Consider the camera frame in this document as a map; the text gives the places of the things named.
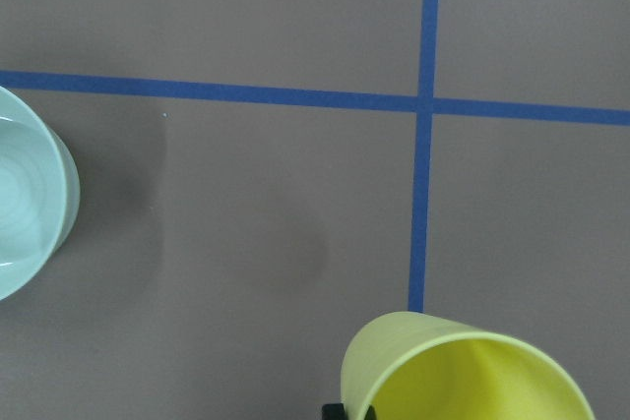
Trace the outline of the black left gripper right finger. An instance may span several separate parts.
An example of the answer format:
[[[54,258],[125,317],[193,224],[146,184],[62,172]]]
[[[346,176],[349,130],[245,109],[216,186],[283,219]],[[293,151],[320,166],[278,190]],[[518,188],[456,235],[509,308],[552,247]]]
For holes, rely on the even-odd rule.
[[[366,412],[366,420],[376,420],[377,415],[375,409],[370,406]]]

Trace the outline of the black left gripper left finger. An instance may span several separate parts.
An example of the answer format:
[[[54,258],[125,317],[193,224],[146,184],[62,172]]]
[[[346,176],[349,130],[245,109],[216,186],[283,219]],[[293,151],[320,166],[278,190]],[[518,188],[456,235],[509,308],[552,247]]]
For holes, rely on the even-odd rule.
[[[328,403],[322,406],[322,420],[347,420],[345,407],[342,403]]]

